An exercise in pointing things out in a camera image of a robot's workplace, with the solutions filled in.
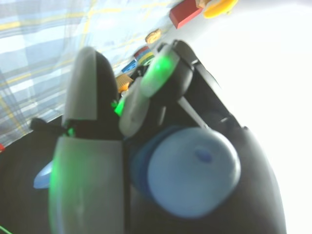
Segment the black surface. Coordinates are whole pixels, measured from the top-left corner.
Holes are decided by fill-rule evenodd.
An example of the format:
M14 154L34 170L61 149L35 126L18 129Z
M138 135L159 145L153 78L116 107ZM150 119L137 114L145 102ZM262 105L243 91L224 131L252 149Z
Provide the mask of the black surface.
M187 221L168 215L132 190L131 233L285 234L279 188L259 145L248 129L227 137L242 165L239 185L229 199L207 217ZM0 225L13 234L50 234L48 191L35 190L33 181L51 161L56 140L49 133L31 133L0 154Z

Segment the light blue ball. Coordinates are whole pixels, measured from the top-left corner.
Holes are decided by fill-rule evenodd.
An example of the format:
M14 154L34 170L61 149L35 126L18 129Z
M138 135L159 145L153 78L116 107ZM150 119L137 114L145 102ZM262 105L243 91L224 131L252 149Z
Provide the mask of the light blue ball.
M214 130L188 128L164 139L148 167L154 200L173 215L199 218L236 187L240 163L233 145Z

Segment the fabric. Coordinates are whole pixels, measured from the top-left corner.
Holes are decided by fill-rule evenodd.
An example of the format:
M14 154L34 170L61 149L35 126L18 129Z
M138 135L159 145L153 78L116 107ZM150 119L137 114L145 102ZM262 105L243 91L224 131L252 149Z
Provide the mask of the fabric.
M93 46L117 74L179 0L1 0L0 143L29 133L33 117L62 115L72 62Z

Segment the stacked rings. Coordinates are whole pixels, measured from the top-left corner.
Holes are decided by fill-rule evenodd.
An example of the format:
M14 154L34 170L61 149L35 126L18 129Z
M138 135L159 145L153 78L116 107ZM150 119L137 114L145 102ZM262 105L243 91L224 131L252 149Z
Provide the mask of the stacked rings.
M155 57L153 52L150 50L148 46L144 46L141 49L139 49L134 56L138 64L143 66L149 65L152 59Z

